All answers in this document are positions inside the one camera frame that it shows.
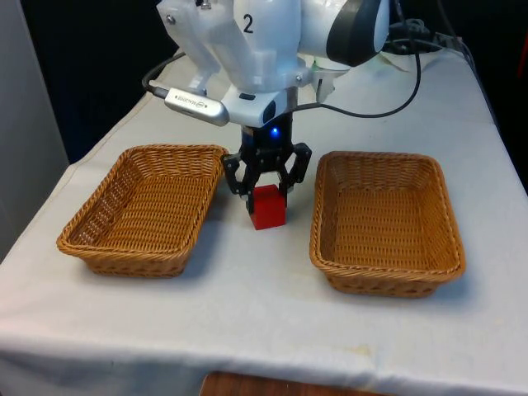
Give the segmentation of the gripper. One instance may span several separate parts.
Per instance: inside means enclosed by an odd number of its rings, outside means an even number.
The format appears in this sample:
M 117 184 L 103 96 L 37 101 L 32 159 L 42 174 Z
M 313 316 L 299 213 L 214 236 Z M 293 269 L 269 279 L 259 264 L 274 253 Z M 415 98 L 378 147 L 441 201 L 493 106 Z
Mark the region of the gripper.
M 285 113 L 261 128 L 243 126 L 238 153 L 222 156 L 221 163 L 229 189 L 246 201 L 247 209 L 254 208 L 254 189 L 259 179 L 258 154 L 279 154 L 276 172 L 280 180 L 279 192 L 285 201 L 294 185 L 303 182 L 312 150 L 305 143 L 292 144 L 292 125 L 293 114 Z M 288 171 L 286 162 L 292 155 L 295 160 Z

